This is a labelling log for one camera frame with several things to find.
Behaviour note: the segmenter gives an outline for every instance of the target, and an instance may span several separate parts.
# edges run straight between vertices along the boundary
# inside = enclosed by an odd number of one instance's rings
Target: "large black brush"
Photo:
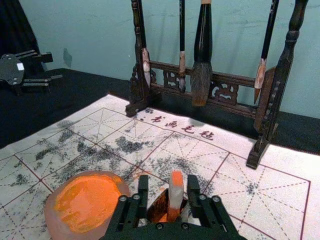
[[[191,74],[192,105],[206,105],[212,79],[212,16],[211,0],[201,0],[194,42],[194,64]]]

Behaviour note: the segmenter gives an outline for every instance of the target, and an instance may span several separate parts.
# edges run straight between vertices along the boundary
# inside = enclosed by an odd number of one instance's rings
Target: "orange seal paste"
[[[114,213],[121,195],[119,180],[106,175],[79,176],[56,197],[54,209],[75,233],[95,229]]]

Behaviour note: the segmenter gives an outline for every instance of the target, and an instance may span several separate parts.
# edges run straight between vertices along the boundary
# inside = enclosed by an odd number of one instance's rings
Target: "brush handle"
[[[194,61],[210,62],[212,46],[211,1],[202,0],[194,42]]]
[[[140,35],[141,35],[141,46],[142,48],[147,47],[147,40],[146,40],[146,30],[145,30],[145,21],[144,21],[144,12],[142,9],[142,2],[141,0],[136,0],[138,5],[138,13],[139,13],[139,22],[140,22]]]
[[[186,12],[186,2],[185,0],[180,0],[180,52],[185,50],[185,12]]]
[[[262,59],[267,59],[267,57],[268,57],[272,32],[273,32],[273,29],[275,26],[275,21],[276,21],[276,16],[277,16],[277,11],[278,11],[278,5],[279,5],[279,0],[272,0],[268,24],[266,27],[264,43],[263,43],[263,48],[262,48],[262,54],[261,54]]]

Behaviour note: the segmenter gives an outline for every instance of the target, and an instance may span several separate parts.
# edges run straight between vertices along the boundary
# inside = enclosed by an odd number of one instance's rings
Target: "brush rack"
[[[285,38],[283,52],[276,66],[265,73],[260,92],[258,106],[251,106],[237,102],[239,86],[254,88],[255,79],[247,76],[213,72],[207,105],[218,107],[233,114],[254,119],[253,127],[258,132],[258,140],[250,151],[246,165],[256,169],[266,146],[271,142],[278,127],[277,116],[286,88],[290,69],[294,59],[294,49],[299,37],[299,30],[303,24],[308,0],[295,0],[293,13],[289,22],[289,29]],[[161,101],[162,93],[192,99],[189,92],[181,93],[179,89],[179,66],[164,62],[150,61],[151,84],[147,85],[142,61],[141,0],[131,0],[133,23],[135,32],[135,58],[130,79],[129,105],[126,106],[128,117],[150,106],[155,101]],[[163,85],[157,84],[156,73],[152,69],[163,71]],[[192,68],[187,67],[185,74],[191,75]]]

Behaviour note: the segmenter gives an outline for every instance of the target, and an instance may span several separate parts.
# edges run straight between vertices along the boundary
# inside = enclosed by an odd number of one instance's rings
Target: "brush bristles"
[[[193,106],[203,107],[206,105],[212,75],[211,62],[194,62],[190,79]]]

